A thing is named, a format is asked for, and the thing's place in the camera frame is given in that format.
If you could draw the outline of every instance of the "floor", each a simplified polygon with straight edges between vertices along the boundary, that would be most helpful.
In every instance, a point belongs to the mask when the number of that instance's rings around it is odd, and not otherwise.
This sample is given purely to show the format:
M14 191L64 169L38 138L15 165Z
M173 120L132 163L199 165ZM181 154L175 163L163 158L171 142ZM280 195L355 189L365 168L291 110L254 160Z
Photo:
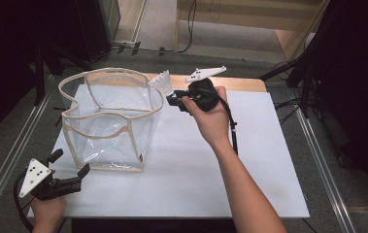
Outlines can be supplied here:
M174 46L175 27L173 1L149 0L143 15L143 24L140 28L137 41L141 41L141 48L157 50L159 47L171 49ZM185 29L186 22L181 22ZM273 30L259 28L245 28L235 26L217 26L208 23L194 23L192 48L184 54L171 54L159 57L156 52L139 52L132 56L130 51L121 54L111 54L94 64L101 67L124 67L141 72L162 72L165 66L176 74L190 74L194 68L213 67L215 64L226 65L228 77L253 78L263 75L284 62L281 47ZM182 30L180 49L186 46L188 34ZM80 73L78 68L68 68L64 77ZM300 94L299 88L287 88L284 79L287 73L266 82L268 92L271 93L274 103L290 100ZM35 92L31 91L22 99L17 107L0 124L0 176L4 186L0 192L0 232L23 232L24 229L17 218L11 198L13 183L17 174L32 156L47 154L54 144L59 127L55 127L60 112L54 107L62 107L61 97L56 86L62 78L51 77L49 89L51 94L48 102L42 108L33 107ZM293 106L278 111L279 118L285 117L293 110ZM284 219L289 232L368 232L368 175L357 169L345 169L338 160L338 152L328 136L327 129L321 120L309 111L310 125L318 143L318 150L310 147L309 136L303 125L306 119L300 112L292 115L282 129L290 150L302 191L306 196L311 217L308 219ZM38 121L36 127L31 128L25 122L29 117ZM31 137L23 145L17 145L21 129L27 128ZM318 157L321 153L325 169L319 169ZM335 184L337 193L330 193L329 185ZM337 213L336 200L338 194L344 201L344 210L347 213ZM349 217L350 222L341 222L339 215ZM66 223L61 232L71 232L70 223Z

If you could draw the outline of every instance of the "human arm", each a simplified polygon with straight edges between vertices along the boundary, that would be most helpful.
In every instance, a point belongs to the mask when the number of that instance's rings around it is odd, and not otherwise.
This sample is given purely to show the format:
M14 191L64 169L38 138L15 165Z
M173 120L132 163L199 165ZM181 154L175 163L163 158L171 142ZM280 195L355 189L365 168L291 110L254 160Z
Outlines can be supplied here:
M226 101L224 87L217 87L217 93ZM232 149L228 136L228 115L223 106L218 103L205 113L189 98L183 97L183 102L217 156L237 231L286 232L271 203Z
M52 233L56 231L63 217L66 200L64 197L57 197L46 201L35 198L31 206L35 217L35 226L32 232Z

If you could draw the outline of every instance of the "clear plastic bag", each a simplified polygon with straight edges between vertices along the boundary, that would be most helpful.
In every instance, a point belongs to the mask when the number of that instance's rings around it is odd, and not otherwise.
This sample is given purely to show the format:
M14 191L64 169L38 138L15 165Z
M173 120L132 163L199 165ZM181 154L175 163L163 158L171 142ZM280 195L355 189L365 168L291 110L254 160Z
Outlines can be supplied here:
M142 172L144 154L163 106L142 73L106 68L63 80L59 91L65 140L77 167Z

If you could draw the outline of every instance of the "white paper sheet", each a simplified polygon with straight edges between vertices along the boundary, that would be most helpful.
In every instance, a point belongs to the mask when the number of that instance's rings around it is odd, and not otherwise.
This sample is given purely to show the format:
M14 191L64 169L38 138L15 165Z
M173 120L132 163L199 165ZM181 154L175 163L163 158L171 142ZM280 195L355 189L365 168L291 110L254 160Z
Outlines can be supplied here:
M229 91L239 156L280 217L308 217L308 209L269 93ZM63 134L55 177L78 169ZM82 191L67 195L69 217L231 217L217 159L195 120L167 103L144 154L143 173L90 171Z

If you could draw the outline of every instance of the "gray floor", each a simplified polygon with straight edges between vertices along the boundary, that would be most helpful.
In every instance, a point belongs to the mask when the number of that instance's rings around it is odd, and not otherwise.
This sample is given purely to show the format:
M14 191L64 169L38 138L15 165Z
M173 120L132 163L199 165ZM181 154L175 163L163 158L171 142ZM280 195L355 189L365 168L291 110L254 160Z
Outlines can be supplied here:
M142 33L146 30L147 32L151 31L145 25L141 29ZM263 35L262 37L258 36L258 31ZM194 47L189 52L183 54L167 54L159 57L154 52L140 52L134 56L130 54L130 51L121 54L112 53L107 57L103 57L98 63L94 64L94 67L123 67L151 73L159 73L168 69L174 74L190 74L195 68L225 65L228 71L224 75L227 77L253 78L271 71L278 62L283 60L280 47L277 41L274 41L274 32L257 29L254 35L254 40L248 43L248 47L251 48L249 52L242 51L241 53L237 53L236 51L238 49L233 49L230 52L217 53L216 48L225 50L223 48L227 45L224 42L213 42L214 45L218 45L215 47L210 46L210 44L202 45L206 42L212 42L212 39L209 38L203 41L203 43L197 43L200 40L197 38L201 35L195 34ZM147 43L147 47L145 47L144 43L142 44L143 48L157 49L160 46L164 46L158 45L156 42L162 40L155 40L153 36L146 37L144 34L141 34L139 35L139 39ZM257 46L261 45L262 40L273 46L268 48ZM261 49L261 51L254 52L256 48ZM31 157L42 157L50 153L60 130L59 126L54 126L59 118L60 111L53 110L52 108L63 107L60 94L56 88L57 84L63 78L80 73L81 71L77 68L68 68L62 78L53 78L54 83L50 89L50 101L46 105L38 125L34 128L29 141L25 145L20 159L17 160L16 168L13 169L13 173L8 179L5 189L1 192L0 232L25 232L22 224L18 220L12 198L13 183L17 174L27 165ZM275 77L266 82L266 86L271 93L274 103L291 99L290 89L285 86L282 79ZM7 159L7 155L14 146L14 142L21 128L33 110L34 96L34 91L28 93L0 124L0 168ZM291 107L279 110L279 117L284 117L291 110ZM366 233L368 232L368 211L361 212L358 207L368 208L368 175L357 169L348 170L340 166L338 152L334 148L323 123L313 116L311 111L310 114L310 121L318 142L333 178L350 210L353 224L357 232ZM311 214L311 217L306 219L307 222L317 232L342 232L297 115L291 116L283 124L283 132L302 191L307 196L307 205ZM285 219L284 223L289 232L314 232L303 219ZM62 232L70 231L70 222L67 222Z

